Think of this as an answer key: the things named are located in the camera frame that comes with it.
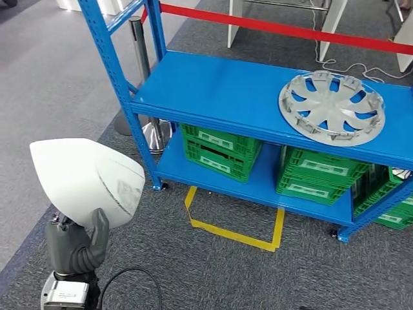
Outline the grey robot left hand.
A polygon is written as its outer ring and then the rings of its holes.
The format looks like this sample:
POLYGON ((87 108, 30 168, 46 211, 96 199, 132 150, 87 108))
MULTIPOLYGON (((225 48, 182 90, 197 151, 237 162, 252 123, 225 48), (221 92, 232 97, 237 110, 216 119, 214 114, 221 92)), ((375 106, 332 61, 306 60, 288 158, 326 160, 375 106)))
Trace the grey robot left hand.
POLYGON ((52 268, 58 274, 84 274, 99 268, 106 258, 109 222, 98 208, 92 212, 93 231, 58 212, 46 224, 46 241, 52 268))

